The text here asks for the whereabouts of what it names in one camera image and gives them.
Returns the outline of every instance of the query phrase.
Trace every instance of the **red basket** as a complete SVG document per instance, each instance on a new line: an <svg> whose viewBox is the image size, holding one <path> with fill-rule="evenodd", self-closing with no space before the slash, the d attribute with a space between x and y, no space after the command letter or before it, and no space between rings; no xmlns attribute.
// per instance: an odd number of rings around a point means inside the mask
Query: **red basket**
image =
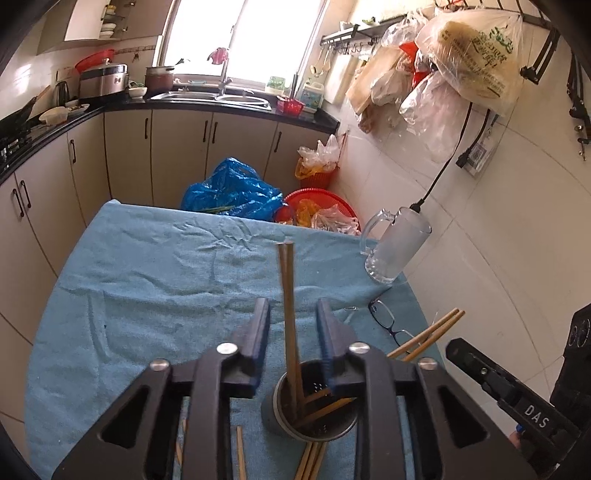
<svg viewBox="0 0 591 480"><path fill-rule="evenodd" d="M105 59L113 60L114 56L115 49L108 48L107 50L98 51L96 53L93 53L91 56L82 59L76 64L74 68L78 70L78 73L82 73L83 71L88 70L89 68L100 65L105 61Z"/></svg>
<svg viewBox="0 0 591 480"><path fill-rule="evenodd" d="M338 195L323 189L301 189L290 193L284 198L284 202L289 206L283 206L275 213L276 222L288 222L293 219L293 214L297 209L300 200L312 200L323 209L336 205L337 208L350 218L357 217L355 211Z"/></svg>

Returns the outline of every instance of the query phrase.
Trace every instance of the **plastic bag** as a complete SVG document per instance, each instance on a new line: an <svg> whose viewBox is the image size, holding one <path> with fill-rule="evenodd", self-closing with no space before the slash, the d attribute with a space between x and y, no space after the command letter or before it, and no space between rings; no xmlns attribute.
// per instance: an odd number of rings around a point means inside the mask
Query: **plastic bag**
<svg viewBox="0 0 591 480"><path fill-rule="evenodd" d="M460 95L506 116L522 84L521 35L518 13L461 10L435 17L420 31L416 43Z"/></svg>
<svg viewBox="0 0 591 480"><path fill-rule="evenodd" d="M393 68L376 79L371 85L371 101L374 105L401 103L409 94L412 78Z"/></svg>
<svg viewBox="0 0 591 480"><path fill-rule="evenodd" d="M318 140L316 150L300 147L298 153L300 159L295 168L295 177L298 180L303 180L317 173L333 171L339 162L340 146L336 137L331 135L326 146Z"/></svg>
<svg viewBox="0 0 591 480"><path fill-rule="evenodd" d="M456 151L469 105L441 73L434 72L402 102L400 114L407 130L430 150L433 161L442 163Z"/></svg>
<svg viewBox="0 0 591 480"><path fill-rule="evenodd" d="M211 177L187 189L181 210L272 222L282 205L281 190L262 181L248 165L227 158Z"/></svg>
<svg viewBox="0 0 591 480"><path fill-rule="evenodd" d="M398 47L414 41L421 29L427 25L427 18L420 10L409 12L404 20L388 27L382 37L382 46Z"/></svg>
<svg viewBox="0 0 591 480"><path fill-rule="evenodd" d="M345 235L359 235L359 220L348 217L336 205L318 210L312 217L311 227L328 232L344 233Z"/></svg>

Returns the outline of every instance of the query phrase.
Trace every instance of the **white cabinet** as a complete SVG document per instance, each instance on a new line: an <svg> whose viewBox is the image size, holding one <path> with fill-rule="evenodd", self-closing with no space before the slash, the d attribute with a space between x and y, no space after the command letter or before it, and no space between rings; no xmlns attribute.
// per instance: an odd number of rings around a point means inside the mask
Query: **white cabinet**
<svg viewBox="0 0 591 480"><path fill-rule="evenodd" d="M67 133L74 185L86 226L105 202L111 199L105 157L103 114Z"/></svg>
<svg viewBox="0 0 591 480"><path fill-rule="evenodd" d="M32 342L56 276L39 247L25 208L13 175L0 185L0 314Z"/></svg>
<svg viewBox="0 0 591 480"><path fill-rule="evenodd" d="M118 22L115 37L127 40L163 35L173 0L114 0L111 4L125 17Z"/></svg>
<svg viewBox="0 0 591 480"><path fill-rule="evenodd" d="M67 42L97 40L106 0L60 0L49 10L37 53L74 46Z"/></svg>
<svg viewBox="0 0 591 480"><path fill-rule="evenodd" d="M35 236L59 275L84 232L65 135L34 154L15 172Z"/></svg>
<svg viewBox="0 0 591 480"><path fill-rule="evenodd" d="M328 139L329 134L279 123L265 172L265 182L280 189L284 197L299 189L300 181L294 175L300 158L298 149L308 147L316 150L318 140L326 145Z"/></svg>
<svg viewBox="0 0 591 480"><path fill-rule="evenodd" d="M205 179L211 112L152 112L154 206L178 209L187 187Z"/></svg>
<svg viewBox="0 0 591 480"><path fill-rule="evenodd" d="M273 120L214 113L206 177L213 173L222 160L234 157L254 168L262 178L276 128L277 122Z"/></svg>
<svg viewBox="0 0 591 480"><path fill-rule="evenodd" d="M152 110L105 113L111 195L122 203L154 205L150 162Z"/></svg>

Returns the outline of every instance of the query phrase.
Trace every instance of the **metal screw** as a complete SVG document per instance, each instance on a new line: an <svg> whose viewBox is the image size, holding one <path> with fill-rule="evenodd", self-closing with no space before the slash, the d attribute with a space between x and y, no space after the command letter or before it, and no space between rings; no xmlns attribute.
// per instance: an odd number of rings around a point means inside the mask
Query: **metal screw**
<svg viewBox="0 0 591 480"><path fill-rule="evenodd" d="M435 359L426 356L418 361L418 366L423 370L435 370L438 365Z"/></svg>
<svg viewBox="0 0 591 480"><path fill-rule="evenodd" d="M216 350L222 355L232 355L238 351L238 347L235 343L220 343Z"/></svg>
<svg viewBox="0 0 591 480"><path fill-rule="evenodd" d="M369 352L369 345L363 342L355 342L349 345L349 351L353 353L363 354Z"/></svg>
<svg viewBox="0 0 591 480"><path fill-rule="evenodd" d="M161 372L170 367L170 362L164 358L156 358L150 362L150 368L155 372Z"/></svg>

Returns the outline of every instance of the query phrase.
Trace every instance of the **table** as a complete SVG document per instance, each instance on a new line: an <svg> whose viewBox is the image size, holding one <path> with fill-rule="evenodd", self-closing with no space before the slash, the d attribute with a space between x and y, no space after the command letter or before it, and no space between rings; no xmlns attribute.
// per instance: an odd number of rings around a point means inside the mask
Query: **table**
<svg viewBox="0 0 591 480"><path fill-rule="evenodd" d="M365 272L356 237L226 216L103 206L68 259L48 301L31 354L25 429L31 465L50 480L60 461L108 405L156 357L191 360L227 339L257 297L271 301L265 372L257 397L232 401L243 425L249 480L292 478L303 444L262 428L261 398L285 371L276 242L295 243L295 308L301 359L319 358L318 298L335 315L358 306L359 339L390 351L368 301L387 287ZM384 300L413 333L425 318L403 275ZM427 352L440 359L433 347ZM352 478L355 431L331 442L320 479Z"/></svg>

